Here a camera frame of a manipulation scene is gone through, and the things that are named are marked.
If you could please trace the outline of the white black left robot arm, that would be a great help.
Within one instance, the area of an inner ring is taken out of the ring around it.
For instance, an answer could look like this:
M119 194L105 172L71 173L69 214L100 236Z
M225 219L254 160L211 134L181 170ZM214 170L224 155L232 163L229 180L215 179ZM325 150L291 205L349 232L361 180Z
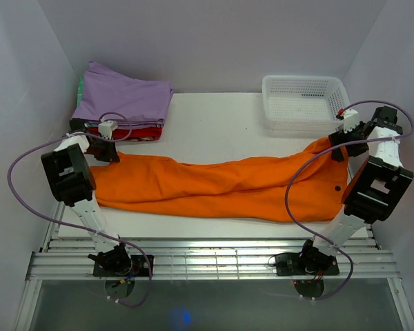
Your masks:
M98 161L120 161L112 141L118 123L101 118L92 137L87 135L90 131L83 119L73 119L71 124L75 130L52 152L41 155L51 192L76 214L92 239L96 252L88 258L105 272L124 276L132 270L132 258L126 245L118 242L118 234L106 223L95 196L96 181L85 157L91 154Z

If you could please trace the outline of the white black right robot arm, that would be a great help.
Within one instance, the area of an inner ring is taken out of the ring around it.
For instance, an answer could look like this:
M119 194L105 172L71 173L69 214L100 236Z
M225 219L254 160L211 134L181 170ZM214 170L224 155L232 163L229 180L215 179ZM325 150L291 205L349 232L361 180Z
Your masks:
M368 156L342 195L340 214L303 245L297 260L302 274L338 274L338 248L366 224L387 220L413 180L400 161L396 106L376 108L367 122L354 109L340 110L338 118L343 124L328 137L332 160Z

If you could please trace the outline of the orange trousers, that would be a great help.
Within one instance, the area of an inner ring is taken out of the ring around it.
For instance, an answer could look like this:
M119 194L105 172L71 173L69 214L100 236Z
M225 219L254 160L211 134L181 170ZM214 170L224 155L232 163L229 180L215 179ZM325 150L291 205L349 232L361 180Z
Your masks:
M251 157L197 165L168 157L119 154L93 166L99 205L130 212L278 223L334 219L342 209L348 161L337 162L327 138L288 157Z

